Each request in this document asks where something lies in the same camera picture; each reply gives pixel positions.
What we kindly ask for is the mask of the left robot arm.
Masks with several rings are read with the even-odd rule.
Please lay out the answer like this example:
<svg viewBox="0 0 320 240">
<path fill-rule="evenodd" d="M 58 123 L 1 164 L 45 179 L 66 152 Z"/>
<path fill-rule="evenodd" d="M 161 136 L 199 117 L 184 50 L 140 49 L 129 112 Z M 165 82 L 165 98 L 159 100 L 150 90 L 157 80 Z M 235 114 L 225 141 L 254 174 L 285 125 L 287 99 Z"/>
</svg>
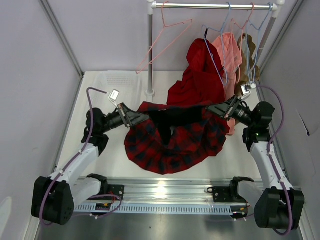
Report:
<svg viewBox="0 0 320 240">
<path fill-rule="evenodd" d="M 86 114 L 86 127 L 79 150 L 60 169 L 50 176 L 40 176 L 34 183 L 31 215 L 45 225 L 65 225 L 72 217 L 75 207 L 89 199 L 118 199 L 109 194 L 108 179 L 102 175 L 89 174 L 81 183 L 78 178 L 85 169 L 103 153 L 109 142 L 107 132 L 121 126 L 134 127 L 149 120 L 149 116 L 128 108 L 124 103 L 109 114 L 100 108 L 90 108 Z"/>
</svg>

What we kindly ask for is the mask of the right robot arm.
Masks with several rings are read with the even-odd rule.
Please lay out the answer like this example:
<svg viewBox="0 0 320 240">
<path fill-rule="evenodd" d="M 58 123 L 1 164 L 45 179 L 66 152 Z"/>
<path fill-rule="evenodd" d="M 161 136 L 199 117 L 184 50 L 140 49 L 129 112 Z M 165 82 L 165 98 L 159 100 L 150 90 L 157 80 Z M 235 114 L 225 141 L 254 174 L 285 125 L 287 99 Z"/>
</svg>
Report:
<svg viewBox="0 0 320 240">
<path fill-rule="evenodd" d="M 216 116 L 231 118 L 244 124 L 242 140 L 253 157 L 261 176 L 264 189 L 259 189 L 249 177 L 234 177 L 228 196 L 234 202 L 246 200 L 254 210 L 259 228 L 272 229 L 279 235 L 287 235 L 299 226 L 305 196 L 295 190 L 285 176 L 273 146 L 269 124 L 275 108 L 266 101 L 259 102 L 250 110 L 237 96 L 206 107 Z"/>
</svg>

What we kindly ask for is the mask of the red plaid skirt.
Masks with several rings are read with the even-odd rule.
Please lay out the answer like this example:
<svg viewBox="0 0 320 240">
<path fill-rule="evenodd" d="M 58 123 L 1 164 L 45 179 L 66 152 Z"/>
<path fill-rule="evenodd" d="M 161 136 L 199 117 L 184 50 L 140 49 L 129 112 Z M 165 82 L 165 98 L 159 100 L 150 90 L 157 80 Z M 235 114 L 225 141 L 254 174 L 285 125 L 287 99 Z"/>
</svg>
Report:
<svg viewBox="0 0 320 240">
<path fill-rule="evenodd" d="M 130 128 L 124 147 L 130 161 L 160 175 L 186 171 L 222 151 L 230 131 L 225 119 L 206 109 L 210 102 L 172 106 L 143 102 L 149 119 Z"/>
</svg>

